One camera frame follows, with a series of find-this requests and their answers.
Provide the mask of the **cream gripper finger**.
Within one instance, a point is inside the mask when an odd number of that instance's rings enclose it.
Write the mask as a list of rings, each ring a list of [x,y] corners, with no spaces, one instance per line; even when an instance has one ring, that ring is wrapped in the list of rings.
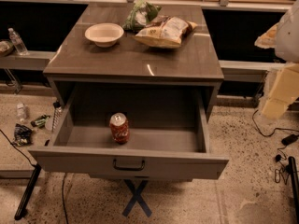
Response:
[[[286,63],[276,71],[274,83],[266,96],[261,113],[267,119],[279,119],[298,98],[299,63]]]
[[[277,28],[278,25],[274,24],[264,34],[260,35],[256,39],[254,45],[261,49],[273,49],[276,45]]]

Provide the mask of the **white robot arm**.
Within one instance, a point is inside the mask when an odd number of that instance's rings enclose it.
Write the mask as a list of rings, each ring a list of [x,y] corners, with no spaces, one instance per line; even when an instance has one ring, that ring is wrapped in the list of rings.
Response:
[[[274,49],[286,63],[280,69],[271,69],[266,75],[260,116],[267,121],[279,119],[299,98],[299,10],[291,8],[280,21],[260,35],[254,45]]]

